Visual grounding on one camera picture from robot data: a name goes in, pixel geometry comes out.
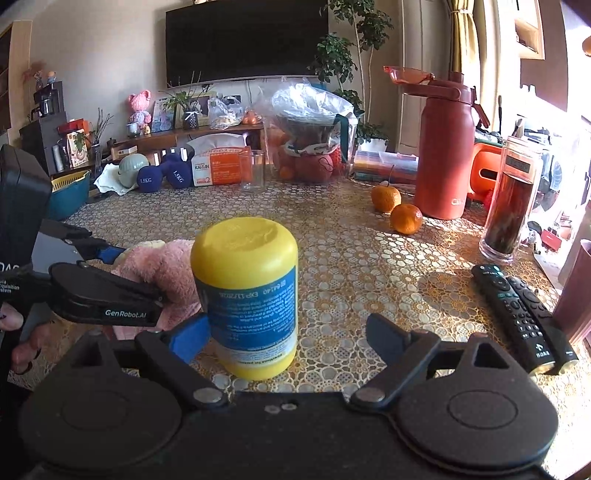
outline white plastic bag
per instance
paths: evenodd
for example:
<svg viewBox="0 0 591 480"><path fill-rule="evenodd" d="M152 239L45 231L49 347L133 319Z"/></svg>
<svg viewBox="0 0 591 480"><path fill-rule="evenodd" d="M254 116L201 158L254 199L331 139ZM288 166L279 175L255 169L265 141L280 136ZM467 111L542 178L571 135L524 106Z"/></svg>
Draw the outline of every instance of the white plastic bag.
<svg viewBox="0 0 591 480"><path fill-rule="evenodd" d="M244 118L244 107L235 97L214 97L209 101L209 126L215 130L225 130L239 125Z"/></svg>

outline blue label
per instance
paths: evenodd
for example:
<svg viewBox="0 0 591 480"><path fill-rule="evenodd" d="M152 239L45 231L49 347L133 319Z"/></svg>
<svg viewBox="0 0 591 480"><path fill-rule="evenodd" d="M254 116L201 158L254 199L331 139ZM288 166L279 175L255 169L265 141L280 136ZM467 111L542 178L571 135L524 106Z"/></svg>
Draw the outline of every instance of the blue label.
<svg viewBox="0 0 591 480"><path fill-rule="evenodd" d="M274 351L296 328L296 268L273 283L246 290L227 290L195 279L212 337L223 347L242 352ZM274 351L260 360L283 353Z"/></svg>

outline yellow cap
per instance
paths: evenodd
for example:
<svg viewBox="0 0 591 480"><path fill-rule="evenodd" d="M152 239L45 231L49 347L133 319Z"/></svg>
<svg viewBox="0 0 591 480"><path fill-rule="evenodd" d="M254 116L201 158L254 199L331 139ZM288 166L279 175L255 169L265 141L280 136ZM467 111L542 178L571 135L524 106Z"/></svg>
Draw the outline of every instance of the yellow cap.
<svg viewBox="0 0 591 480"><path fill-rule="evenodd" d="M238 217L201 233L191 250L193 275L217 288L240 290L274 282L297 265L297 243L277 222Z"/></svg>

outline orange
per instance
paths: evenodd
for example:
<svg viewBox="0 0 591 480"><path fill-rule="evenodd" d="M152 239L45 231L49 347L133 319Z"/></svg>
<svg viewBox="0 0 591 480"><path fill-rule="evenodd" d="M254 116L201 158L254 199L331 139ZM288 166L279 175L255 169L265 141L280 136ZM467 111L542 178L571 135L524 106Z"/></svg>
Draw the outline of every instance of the orange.
<svg viewBox="0 0 591 480"><path fill-rule="evenodd" d="M371 201L377 211L390 213L396 205L400 205L402 197L398 189L378 185L371 191Z"/></svg>
<svg viewBox="0 0 591 480"><path fill-rule="evenodd" d="M421 210L410 203L402 203L390 214L390 227L398 233L412 235L417 233L423 224Z"/></svg>
<svg viewBox="0 0 591 480"><path fill-rule="evenodd" d="M295 176L296 176L296 172L291 167L281 167L281 169L279 170L279 178L281 180L286 180L286 181L293 180Z"/></svg>

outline remote button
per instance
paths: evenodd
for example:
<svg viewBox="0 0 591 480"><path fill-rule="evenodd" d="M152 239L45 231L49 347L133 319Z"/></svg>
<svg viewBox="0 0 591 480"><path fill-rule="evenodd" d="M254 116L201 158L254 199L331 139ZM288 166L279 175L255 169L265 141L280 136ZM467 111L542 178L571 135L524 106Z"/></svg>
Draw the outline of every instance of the remote button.
<svg viewBox="0 0 591 480"><path fill-rule="evenodd" d="M507 283L507 281L502 278L502 277L498 277L496 276L495 278L492 279L492 284L498 288L499 290L502 291L509 291L511 289L511 286L509 286L509 284Z"/></svg>
<svg viewBox="0 0 591 480"><path fill-rule="evenodd" d="M526 290L523 292L523 296L533 303L540 303L540 299L536 297L531 290Z"/></svg>

